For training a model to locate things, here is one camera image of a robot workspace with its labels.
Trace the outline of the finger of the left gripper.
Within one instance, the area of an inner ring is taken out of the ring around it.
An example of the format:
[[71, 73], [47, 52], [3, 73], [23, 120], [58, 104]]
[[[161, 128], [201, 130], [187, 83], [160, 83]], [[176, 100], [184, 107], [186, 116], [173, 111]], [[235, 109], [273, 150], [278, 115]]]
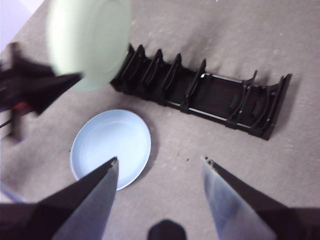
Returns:
[[15, 71], [27, 75], [54, 75], [54, 72], [49, 65], [38, 63], [24, 57], [18, 42], [12, 42], [8, 47], [10, 50], [11, 67]]
[[81, 73], [35, 78], [24, 88], [27, 104], [41, 115], [63, 93], [83, 78]]

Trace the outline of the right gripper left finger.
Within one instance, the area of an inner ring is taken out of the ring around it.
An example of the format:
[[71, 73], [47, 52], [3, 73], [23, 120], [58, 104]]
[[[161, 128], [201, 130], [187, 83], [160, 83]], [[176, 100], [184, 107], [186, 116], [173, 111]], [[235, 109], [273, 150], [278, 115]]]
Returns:
[[0, 205], [2, 240], [100, 240], [117, 191], [111, 158], [77, 182], [34, 203]]

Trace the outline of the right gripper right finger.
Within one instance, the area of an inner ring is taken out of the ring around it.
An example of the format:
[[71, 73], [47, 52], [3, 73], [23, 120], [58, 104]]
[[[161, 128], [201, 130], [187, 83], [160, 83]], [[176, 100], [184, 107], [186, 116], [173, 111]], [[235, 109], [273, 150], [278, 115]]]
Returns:
[[202, 157], [204, 192], [220, 240], [318, 240], [320, 209], [289, 207]]

